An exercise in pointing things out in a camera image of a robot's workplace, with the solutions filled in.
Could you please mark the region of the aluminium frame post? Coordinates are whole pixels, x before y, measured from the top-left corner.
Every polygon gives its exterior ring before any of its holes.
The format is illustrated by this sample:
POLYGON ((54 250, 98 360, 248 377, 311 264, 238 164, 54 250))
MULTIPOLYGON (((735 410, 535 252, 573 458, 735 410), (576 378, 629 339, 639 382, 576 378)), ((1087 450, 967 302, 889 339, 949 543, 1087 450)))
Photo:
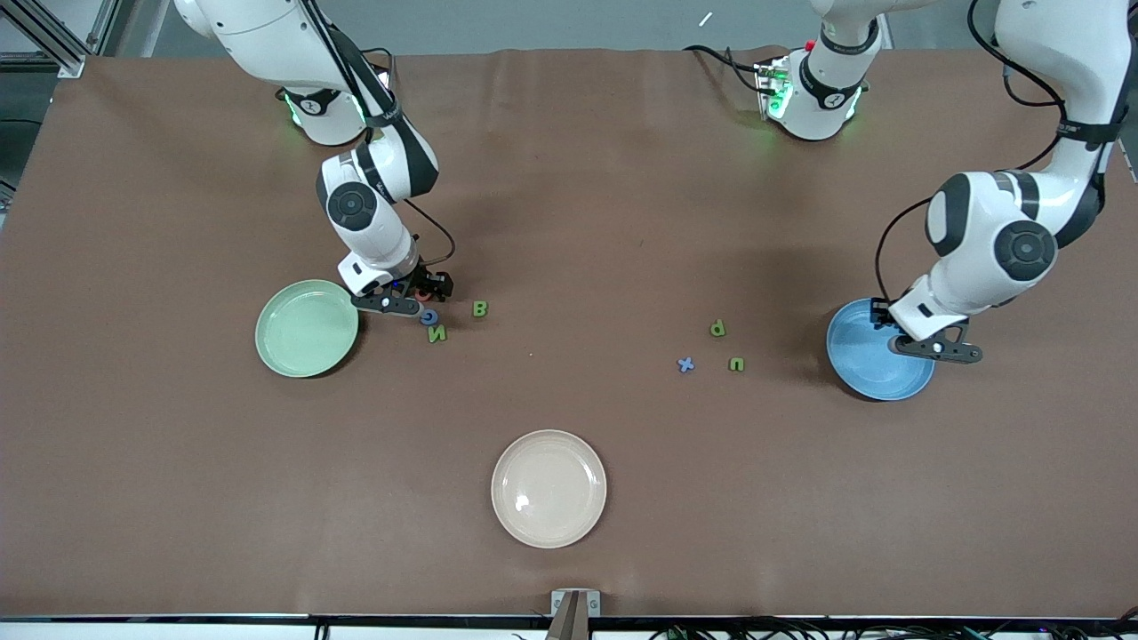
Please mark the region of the aluminium frame post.
POLYGON ((80 77, 108 49, 124 0, 0 0, 0 69, 80 77))

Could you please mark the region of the tan tapered post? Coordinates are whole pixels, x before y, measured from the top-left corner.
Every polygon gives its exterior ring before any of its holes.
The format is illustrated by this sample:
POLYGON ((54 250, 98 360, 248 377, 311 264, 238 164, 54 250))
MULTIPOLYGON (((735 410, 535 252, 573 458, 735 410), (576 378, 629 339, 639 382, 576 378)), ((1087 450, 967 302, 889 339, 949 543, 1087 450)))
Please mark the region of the tan tapered post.
POLYGON ((549 624, 545 640, 589 640, 589 617, 584 612, 570 616, 566 606, 549 624))

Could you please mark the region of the light green round plate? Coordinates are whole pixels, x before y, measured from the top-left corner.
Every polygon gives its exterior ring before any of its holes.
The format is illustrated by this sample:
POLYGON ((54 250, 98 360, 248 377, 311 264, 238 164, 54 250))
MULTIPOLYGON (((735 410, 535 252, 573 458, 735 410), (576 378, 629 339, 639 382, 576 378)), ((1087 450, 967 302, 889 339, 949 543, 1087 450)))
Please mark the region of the light green round plate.
POLYGON ((272 372, 310 378, 336 368, 357 343, 358 312, 331 281, 289 284, 261 309, 253 344, 272 372))

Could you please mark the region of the brown table cover sheet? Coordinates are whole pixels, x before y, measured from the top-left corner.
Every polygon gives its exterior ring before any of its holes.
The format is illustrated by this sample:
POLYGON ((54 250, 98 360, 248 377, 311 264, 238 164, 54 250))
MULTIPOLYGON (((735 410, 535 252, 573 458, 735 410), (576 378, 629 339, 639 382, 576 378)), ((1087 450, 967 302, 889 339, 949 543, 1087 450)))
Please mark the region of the brown table cover sheet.
POLYGON ((419 206, 457 240, 448 340, 365 315, 308 380, 262 364, 253 327, 288 284, 336 279, 314 187, 333 150, 226 58, 96 58, 53 91, 0 232, 0 615, 529 614, 556 588, 609 615, 1138 605, 1121 151, 1092 229, 973 320, 983 361, 871 404, 824 337, 877 292, 879 233, 1050 139, 1054 112, 1012 104, 986 54, 882 54, 823 143, 695 54, 397 68, 440 161, 419 206), (542 429, 608 476, 562 549, 490 502, 500 456, 542 429))

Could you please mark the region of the cream round plate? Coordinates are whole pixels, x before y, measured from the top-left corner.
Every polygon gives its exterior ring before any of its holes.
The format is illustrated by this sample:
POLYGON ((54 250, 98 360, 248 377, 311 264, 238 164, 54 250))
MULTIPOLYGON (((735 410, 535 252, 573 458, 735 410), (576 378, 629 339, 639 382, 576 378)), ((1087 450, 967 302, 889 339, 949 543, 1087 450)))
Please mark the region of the cream round plate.
POLYGON ((589 535, 605 510, 605 466, 589 442, 564 430, 523 434, 497 459, 489 487, 501 527, 535 549, 589 535))

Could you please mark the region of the grey metal bracket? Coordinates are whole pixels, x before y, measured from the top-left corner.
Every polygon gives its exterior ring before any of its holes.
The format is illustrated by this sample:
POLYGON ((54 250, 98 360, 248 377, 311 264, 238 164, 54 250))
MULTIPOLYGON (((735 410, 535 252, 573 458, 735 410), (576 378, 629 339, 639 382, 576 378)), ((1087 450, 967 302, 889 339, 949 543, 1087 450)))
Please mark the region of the grey metal bracket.
POLYGON ((561 612, 566 606, 569 607, 570 616, 574 614, 584 614, 587 617, 601 617, 602 613, 602 598, 601 592, 597 590, 592 590, 592 588, 559 588, 551 592, 551 612, 549 616, 551 620, 556 617, 558 612, 561 612))

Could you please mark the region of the blue round plate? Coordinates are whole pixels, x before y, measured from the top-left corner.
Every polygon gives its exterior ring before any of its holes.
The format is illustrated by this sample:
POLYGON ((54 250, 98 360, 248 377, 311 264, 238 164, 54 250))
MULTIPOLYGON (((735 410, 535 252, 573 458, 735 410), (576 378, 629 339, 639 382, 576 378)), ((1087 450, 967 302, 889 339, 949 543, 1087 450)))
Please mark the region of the blue round plate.
POLYGON ((934 361, 902 356, 890 348, 902 336, 894 325, 871 322, 874 300, 853 300, 830 318, 826 352, 838 377, 859 396, 894 402, 913 397, 934 377, 934 361))

